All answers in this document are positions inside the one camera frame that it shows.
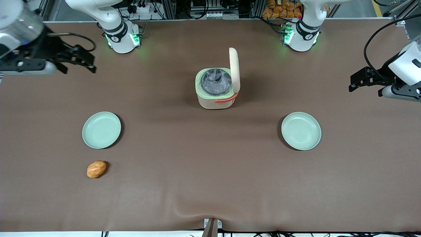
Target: green plate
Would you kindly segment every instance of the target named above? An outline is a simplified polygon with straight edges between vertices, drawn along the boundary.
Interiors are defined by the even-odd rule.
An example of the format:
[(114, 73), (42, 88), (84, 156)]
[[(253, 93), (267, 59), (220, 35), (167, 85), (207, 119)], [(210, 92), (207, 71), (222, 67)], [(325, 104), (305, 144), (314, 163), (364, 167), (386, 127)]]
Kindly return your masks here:
[(99, 112), (92, 115), (83, 126), (83, 141), (94, 149), (111, 146), (121, 132), (121, 122), (111, 112)]
[(290, 113), (282, 121), (282, 136), (295, 149), (310, 150), (319, 144), (322, 129), (313, 116), (303, 113)]

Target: orange packaged bread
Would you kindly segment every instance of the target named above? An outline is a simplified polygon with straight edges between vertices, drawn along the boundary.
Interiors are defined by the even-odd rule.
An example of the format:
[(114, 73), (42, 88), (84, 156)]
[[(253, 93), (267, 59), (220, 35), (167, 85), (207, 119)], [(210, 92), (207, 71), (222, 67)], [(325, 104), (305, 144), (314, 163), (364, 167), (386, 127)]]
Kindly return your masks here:
[(287, 18), (293, 18), (294, 12), (293, 11), (287, 11)]
[(279, 13), (279, 17), (281, 17), (281, 18), (284, 18), (284, 17), (286, 17), (287, 16), (287, 10), (282, 10), (280, 13)]
[(273, 13), (281, 13), (282, 12), (282, 6), (277, 5), (273, 8)]
[(295, 8), (294, 9), (294, 17), (298, 17), (299, 15), (301, 15), (301, 10), (299, 8)]
[(265, 8), (263, 10), (262, 17), (267, 19), (267, 18), (271, 18), (271, 16), (272, 16), (272, 9)]
[(294, 10), (295, 3), (291, 2), (290, 0), (283, 0), (282, 1), (282, 8), (286, 9), (287, 11)]
[(330, 13), (330, 7), (328, 5), (324, 5), (325, 9), (328, 11), (328, 15)]
[(267, 6), (270, 9), (273, 9), (276, 6), (276, 1), (275, 0), (267, 0), (266, 3), (267, 3)]

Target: bread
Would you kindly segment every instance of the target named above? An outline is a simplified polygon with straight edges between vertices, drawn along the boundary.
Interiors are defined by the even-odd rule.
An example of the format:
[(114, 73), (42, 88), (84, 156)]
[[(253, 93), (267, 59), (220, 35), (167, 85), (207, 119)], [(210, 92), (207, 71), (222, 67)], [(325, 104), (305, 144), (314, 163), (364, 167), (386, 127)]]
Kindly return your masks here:
[(98, 178), (104, 173), (107, 165), (104, 161), (95, 161), (94, 163), (88, 166), (86, 170), (86, 175), (90, 178)]
[(284, 18), (284, 17), (286, 17), (287, 16), (287, 10), (282, 10), (280, 13), (279, 13), (279, 17), (282, 17), (282, 18)]
[(293, 11), (287, 11), (287, 18), (293, 18), (294, 12)]
[(328, 11), (328, 13), (327, 13), (327, 14), (329, 15), (329, 13), (330, 13), (330, 7), (329, 7), (327, 4), (325, 4), (325, 5), (324, 5), (324, 7), (325, 7), (325, 9)]
[(282, 1), (282, 8), (286, 9), (287, 11), (294, 10), (295, 4), (289, 0), (283, 0)]
[(273, 9), (276, 6), (275, 0), (267, 0), (266, 1), (268, 8)]
[(298, 17), (299, 15), (301, 15), (301, 10), (299, 8), (295, 8), (294, 9), (294, 17)]
[(272, 16), (272, 9), (265, 8), (263, 10), (262, 17), (267, 19), (267, 18), (271, 18), (271, 16)]
[(281, 13), (282, 10), (282, 6), (277, 5), (275, 8), (273, 8), (272, 13)]

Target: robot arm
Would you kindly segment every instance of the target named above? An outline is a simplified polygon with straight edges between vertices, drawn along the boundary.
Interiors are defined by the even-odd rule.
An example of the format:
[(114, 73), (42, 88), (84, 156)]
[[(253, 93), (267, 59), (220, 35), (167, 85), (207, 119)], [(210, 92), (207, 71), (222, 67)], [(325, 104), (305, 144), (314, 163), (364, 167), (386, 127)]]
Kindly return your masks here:
[(0, 0), (0, 74), (67, 73), (67, 62), (95, 73), (94, 56), (70, 46), (46, 27), (22, 0)]
[(316, 43), (319, 29), (326, 19), (327, 11), (325, 4), (342, 4), (350, 0), (300, 0), (304, 5), (301, 19), (295, 23), (287, 23), (291, 26), (290, 34), (285, 36), (284, 43), (293, 50), (304, 52)]
[(378, 95), (401, 100), (421, 102), (421, 35), (389, 60), (377, 75), (365, 67), (351, 76), (349, 92), (362, 86), (386, 86)]
[(65, 0), (77, 11), (93, 17), (105, 31), (108, 44), (117, 53), (126, 54), (140, 47), (139, 26), (131, 21), (123, 21), (112, 5), (122, 0)]

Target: brown cloth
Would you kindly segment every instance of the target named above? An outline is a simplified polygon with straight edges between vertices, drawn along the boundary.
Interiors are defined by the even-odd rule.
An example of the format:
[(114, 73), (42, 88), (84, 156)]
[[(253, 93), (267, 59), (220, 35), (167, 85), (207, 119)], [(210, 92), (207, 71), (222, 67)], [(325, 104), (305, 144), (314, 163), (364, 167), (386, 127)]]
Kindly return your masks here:
[[(182, 230), (209, 217), (229, 231), (420, 230), (420, 104), (380, 98), (379, 86), (348, 92), (365, 42), (388, 22), (326, 20), (304, 53), (258, 20), (153, 22), (123, 55), (94, 23), (50, 24), (97, 42), (98, 73), (70, 65), (67, 75), (4, 77), (0, 230)], [(368, 56), (380, 67), (407, 43), (390, 26)], [(229, 109), (203, 109), (195, 76), (229, 67), (229, 47), (240, 93)], [(124, 128), (95, 150), (81, 133), (100, 111)], [(321, 125), (312, 150), (285, 145), (280, 125), (295, 111)], [(89, 179), (96, 160), (109, 168)]]

